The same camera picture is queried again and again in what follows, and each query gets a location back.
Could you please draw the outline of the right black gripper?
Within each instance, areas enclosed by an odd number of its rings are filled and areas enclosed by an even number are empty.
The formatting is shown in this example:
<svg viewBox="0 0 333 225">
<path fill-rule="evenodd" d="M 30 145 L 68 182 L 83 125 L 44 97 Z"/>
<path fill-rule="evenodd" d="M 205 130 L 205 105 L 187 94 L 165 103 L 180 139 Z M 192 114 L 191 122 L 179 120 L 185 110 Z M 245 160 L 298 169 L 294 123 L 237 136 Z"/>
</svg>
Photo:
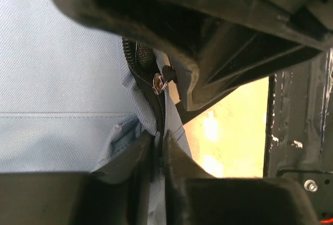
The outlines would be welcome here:
<svg viewBox="0 0 333 225">
<path fill-rule="evenodd" d="M 167 54 L 187 110 L 332 48 L 332 0 L 53 0 L 72 20 Z"/>
</svg>

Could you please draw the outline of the blue student backpack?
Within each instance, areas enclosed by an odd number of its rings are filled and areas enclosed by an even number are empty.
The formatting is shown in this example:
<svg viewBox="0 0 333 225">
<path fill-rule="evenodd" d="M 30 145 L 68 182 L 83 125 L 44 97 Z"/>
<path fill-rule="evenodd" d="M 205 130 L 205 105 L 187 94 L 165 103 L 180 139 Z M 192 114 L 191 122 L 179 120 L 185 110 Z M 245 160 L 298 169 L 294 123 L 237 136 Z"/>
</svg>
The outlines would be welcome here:
<svg viewBox="0 0 333 225">
<path fill-rule="evenodd" d="M 167 131 L 191 153 L 164 59 L 72 20 L 53 0 L 1 0 L 1 174 L 92 173 L 148 132 L 146 224 L 167 224 Z"/>
</svg>

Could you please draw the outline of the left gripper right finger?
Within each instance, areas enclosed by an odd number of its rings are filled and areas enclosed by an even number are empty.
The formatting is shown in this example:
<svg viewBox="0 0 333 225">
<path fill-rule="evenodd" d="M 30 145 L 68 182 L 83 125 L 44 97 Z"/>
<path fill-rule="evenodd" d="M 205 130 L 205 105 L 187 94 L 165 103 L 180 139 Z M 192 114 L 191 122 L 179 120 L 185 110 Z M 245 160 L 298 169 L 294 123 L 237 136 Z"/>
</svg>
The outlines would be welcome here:
<svg viewBox="0 0 333 225">
<path fill-rule="evenodd" d="M 167 224 L 319 224 L 299 183 L 288 178 L 216 178 L 168 130 L 163 142 Z"/>
</svg>

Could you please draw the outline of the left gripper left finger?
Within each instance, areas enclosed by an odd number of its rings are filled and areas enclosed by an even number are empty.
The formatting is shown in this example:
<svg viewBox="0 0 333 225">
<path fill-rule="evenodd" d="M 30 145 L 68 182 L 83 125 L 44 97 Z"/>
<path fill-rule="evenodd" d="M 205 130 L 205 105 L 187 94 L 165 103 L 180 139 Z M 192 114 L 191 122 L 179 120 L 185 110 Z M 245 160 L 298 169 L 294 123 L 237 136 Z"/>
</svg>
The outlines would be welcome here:
<svg viewBox="0 0 333 225">
<path fill-rule="evenodd" d="M 1 174 L 1 224 L 146 224 L 153 136 L 92 173 Z"/>
</svg>

